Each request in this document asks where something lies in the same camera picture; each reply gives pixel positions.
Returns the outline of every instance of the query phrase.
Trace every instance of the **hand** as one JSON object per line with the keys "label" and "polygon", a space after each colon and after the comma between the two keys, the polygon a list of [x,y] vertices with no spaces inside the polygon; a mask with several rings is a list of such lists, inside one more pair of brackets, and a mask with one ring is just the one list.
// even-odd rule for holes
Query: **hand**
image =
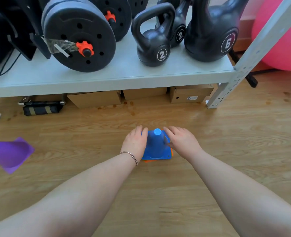
{"label": "hand", "polygon": [[197,139],[189,130],[170,126],[164,127],[164,131],[171,141],[168,145],[187,161],[202,151]]}
{"label": "hand", "polygon": [[130,152],[140,162],[144,154],[147,139],[148,128],[144,128],[142,131],[142,126],[137,126],[126,136],[120,152]]}

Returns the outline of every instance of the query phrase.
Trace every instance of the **pink exercise ball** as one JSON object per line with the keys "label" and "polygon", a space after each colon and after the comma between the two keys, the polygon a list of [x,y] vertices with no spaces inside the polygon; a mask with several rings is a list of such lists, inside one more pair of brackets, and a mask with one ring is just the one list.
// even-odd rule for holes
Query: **pink exercise ball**
{"label": "pink exercise ball", "polygon": [[[252,40],[258,35],[283,0],[265,0],[258,11],[252,29]],[[291,27],[262,59],[267,65],[291,71]]]}

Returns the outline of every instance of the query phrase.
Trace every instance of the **left hand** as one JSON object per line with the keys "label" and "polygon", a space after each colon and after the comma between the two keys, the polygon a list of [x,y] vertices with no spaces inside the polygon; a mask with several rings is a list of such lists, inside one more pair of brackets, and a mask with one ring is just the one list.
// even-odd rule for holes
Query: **left hand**
{"label": "left hand", "polygon": [[148,128],[144,128],[142,131],[142,126],[137,126],[126,136],[120,152],[130,152],[140,162],[144,154],[147,139]]}

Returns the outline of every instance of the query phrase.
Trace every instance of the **black cable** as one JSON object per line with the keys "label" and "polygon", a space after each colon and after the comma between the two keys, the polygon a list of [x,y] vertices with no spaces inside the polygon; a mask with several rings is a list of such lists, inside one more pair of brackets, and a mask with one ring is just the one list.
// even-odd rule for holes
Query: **black cable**
{"label": "black cable", "polygon": [[15,64],[16,61],[17,61],[17,59],[18,59],[18,58],[20,57],[20,55],[21,55],[21,53],[20,53],[20,54],[17,56],[17,58],[15,59],[15,61],[12,63],[12,65],[11,65],[11,66],[10,66],[10,67],[9,67],[9,68],[4,72],[4,73],[2,73],[3,70],[4,70],[4,68],[5,68],[5,66],[6,66],[6,64],[7,64],[7,62],[9,61],[11,55],[13,54],[13,52],[14,52],[14,49],[12,49],[12,51],[10,52],[9,56],[7,57],[5,63],[3,64],[2,68],[1,68],[1,71],[0,71],[0,76],[2,76],[2,75],[4,75],[4,74],[8,73],[9,70],[14,66],[14,64]]}

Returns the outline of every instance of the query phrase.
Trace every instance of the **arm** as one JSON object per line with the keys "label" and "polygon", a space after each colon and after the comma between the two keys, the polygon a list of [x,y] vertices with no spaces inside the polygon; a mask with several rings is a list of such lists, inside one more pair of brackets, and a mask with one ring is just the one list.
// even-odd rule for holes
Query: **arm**
{"label": "arm", "polygon": [[[148,129],[132,130],[122,151],[139,162]],[[61,184],[41,201],[0,222],[0,237],[92,236],[107,214],[122,183],[136,166],[128,153],[117,155]]]}
{"label": "arm", "polygon": [[202,150],[187,129],[164,127],[170,146],[194,167],[242,237],[291,237],[291,205],[255,180]]}

